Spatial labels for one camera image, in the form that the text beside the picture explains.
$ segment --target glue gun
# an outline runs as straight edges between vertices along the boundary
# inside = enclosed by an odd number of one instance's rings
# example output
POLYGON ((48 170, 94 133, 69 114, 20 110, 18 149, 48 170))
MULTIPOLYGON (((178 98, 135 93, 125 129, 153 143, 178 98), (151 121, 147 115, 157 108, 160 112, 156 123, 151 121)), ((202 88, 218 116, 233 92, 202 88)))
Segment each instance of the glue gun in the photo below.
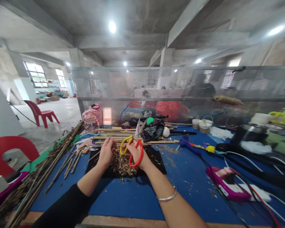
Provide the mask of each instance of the glue gun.
POLYGON ((188 135, 185 135, 181 138, 181 140, 178 142, 178 144, 181 147, 186 147, 188 150, 190 150, 191 152, 193 152, 195 155, 200 156, 200 152, 198 149, 194 148, 193 146, 191 146, 190 142, 188 141, 189 137, 188 135))

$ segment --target white plastic bag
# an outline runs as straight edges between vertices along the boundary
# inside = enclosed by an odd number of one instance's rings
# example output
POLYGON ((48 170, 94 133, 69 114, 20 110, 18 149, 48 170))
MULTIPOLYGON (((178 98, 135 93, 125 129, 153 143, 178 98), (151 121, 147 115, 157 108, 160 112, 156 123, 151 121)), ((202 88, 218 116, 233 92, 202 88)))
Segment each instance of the white plastic bag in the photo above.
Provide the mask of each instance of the white plastic bag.
POLYGON ((271 153, 272 149, 269 145, 264 146, 261 142, 241 142, 241 147, 255 154, 271 153))
POLYGON ((226 140, 227 138, 232 138, 233 134, 227 129, 220 129, 217 127, 212 127, 210 129, 210 134, 214 137, 217 137, 222 140, 226 140))

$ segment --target scissors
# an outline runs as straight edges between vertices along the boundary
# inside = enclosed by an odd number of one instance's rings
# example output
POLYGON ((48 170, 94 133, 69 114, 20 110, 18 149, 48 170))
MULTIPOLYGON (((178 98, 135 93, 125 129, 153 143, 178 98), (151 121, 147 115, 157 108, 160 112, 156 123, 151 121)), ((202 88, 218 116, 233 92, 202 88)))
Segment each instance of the scissors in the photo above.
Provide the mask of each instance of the scissors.
POLYGON ((128 139, 129 139, 128 144, 131 144, 133 138, 134 138, 135 140, 137 140, 137 143, 136 143, 135 148, 137 148, 138 145, 140 145, 140 157, 139 157, 138 161, 137 161, 135 164, 132 164, 133 155, 130 156, 129 165, 130 165, 131 167, 137 167, 137 166, 140 164, 140 162, 142 161, 142 159, 143 159, 143 146, 142 146, 142 141, 139 140, 139 135, 140 135, 140 133, 143 131, 143 127, 146 125, 146 122, 147 122, 147 120, 145 120, 145 121, 143 122, 143 124, 141 125, 141 121, 140 121, 140 119, 139 119, 138 122, 137 122, 137 126, 136 126, 136 131, 135 131, 134 137, 133 137, 133 136, 129 136, 129 137, 125 138, 125 139, 122 141, 121 145, 120 145, 120 150, 119 150, 119 152, 120 152, 121 155, 124 155, 124 154, 126 153, 126 151, 127 151, 127 148, 125 148, 125 150, 122 151, 122 150, 121 150, 121 147, 122 147, 122 145, 125 143, 125 141, 127 141, 128 139))

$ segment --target perforated metal screen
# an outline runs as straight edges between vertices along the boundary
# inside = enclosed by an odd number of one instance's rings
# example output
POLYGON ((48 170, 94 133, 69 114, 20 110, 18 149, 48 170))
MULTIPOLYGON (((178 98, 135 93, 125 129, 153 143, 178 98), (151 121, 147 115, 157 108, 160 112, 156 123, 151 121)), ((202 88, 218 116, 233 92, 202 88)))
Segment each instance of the perforated metal screen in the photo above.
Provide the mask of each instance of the perforated metal screen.
POLYGON ((98 103, 112 108, 113 120, 169 114, 175 123, 189 123, 197 115, 224 122, 219 115, 249 117, 285 107, 285 67, 236 69, 78 67, 71 73, 81 113, 98 103), (244 105, 219 104, 212 101, 214 95, 238 98, 244 105))

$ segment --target hand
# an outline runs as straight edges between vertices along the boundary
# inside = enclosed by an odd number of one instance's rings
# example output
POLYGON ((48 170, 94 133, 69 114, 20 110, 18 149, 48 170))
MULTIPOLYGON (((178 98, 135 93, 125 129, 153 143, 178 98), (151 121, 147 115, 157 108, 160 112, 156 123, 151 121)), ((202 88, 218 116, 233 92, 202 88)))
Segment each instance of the hand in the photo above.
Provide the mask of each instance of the hand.
POLYGON ((107 138, 104 141, 103 146, 101 147, 99 159, 97 165, 107 169, 112 162, 112 153, 115 153, 116 150, 112 150, 112 146, 116 145, 116 140, 107 138))
MULTIPOLYGON (((134 163, 136 163, 138 161, 138 159, 140 157, 140 153, 141 153, 140 146, 138 146, 137 149, 135 148, 136 142, 137 142, 136 140, 132 140, 132 143, 130 145, 124 144, 122 146, 122 149, 125 149, 127 147, 128 151, 130 151, 130 153, 133 155, 134 163)), ((143 150, 143 158, 142 158, 141 163, 138 165, 138 167, 141 168, 142 170, 145 170, 151 164, 152 164, 152 162, 149 159, 146 151, 143 150)))

